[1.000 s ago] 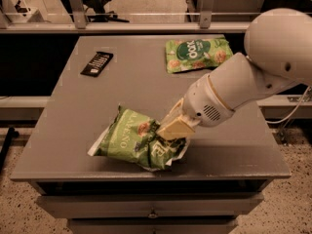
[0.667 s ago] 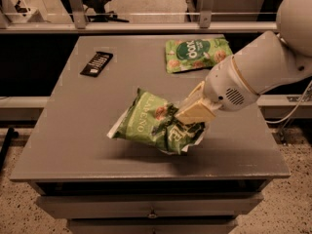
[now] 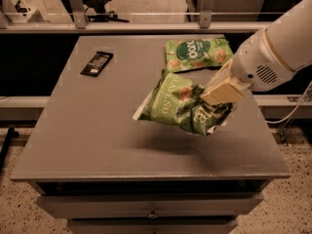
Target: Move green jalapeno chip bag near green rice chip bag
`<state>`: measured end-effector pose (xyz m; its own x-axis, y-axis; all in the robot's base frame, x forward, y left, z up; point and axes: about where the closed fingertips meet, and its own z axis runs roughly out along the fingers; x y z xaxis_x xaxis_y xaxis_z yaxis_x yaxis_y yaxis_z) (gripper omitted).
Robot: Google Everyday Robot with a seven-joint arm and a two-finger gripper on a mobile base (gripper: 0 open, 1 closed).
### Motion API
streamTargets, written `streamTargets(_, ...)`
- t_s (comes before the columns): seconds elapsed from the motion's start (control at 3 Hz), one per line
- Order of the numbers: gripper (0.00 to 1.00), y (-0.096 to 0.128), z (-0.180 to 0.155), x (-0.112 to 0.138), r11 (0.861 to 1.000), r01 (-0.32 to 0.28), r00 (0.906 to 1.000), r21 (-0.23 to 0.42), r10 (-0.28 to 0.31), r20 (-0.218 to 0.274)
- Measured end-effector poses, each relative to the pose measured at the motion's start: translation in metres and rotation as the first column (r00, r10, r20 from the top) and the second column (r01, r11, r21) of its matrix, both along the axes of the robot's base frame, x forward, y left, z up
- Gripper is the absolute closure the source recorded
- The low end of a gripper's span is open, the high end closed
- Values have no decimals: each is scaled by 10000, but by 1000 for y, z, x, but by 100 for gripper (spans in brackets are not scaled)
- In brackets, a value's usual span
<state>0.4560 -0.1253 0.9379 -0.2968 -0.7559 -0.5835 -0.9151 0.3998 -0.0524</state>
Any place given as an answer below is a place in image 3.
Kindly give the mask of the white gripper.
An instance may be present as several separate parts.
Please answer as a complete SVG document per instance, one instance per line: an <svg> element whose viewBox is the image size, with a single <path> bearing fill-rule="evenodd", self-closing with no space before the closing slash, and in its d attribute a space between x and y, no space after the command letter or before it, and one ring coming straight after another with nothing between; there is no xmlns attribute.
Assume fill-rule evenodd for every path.
<svg viewBox="0 0 312 234"><path fill-rule="evenodd" d="M232 70L237 78L232 77ZM261 29L242 43L234 58L207 83L200 98L210 105L237 102L249 87L267 92L289 82L294 75L295 71L274 49L267 30Z"/></svg>

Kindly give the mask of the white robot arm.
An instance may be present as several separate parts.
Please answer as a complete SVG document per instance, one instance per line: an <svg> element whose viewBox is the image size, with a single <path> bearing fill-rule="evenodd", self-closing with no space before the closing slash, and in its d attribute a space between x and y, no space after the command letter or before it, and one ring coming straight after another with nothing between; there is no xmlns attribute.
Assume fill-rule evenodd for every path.
<svg viewBox="0 0 312 234"><path fill-rule="evenodd" d="M201 99L216 105L242 99L246 89L267 92L311 63L312 0L302 0L245 40L205 86Z"/></svg>

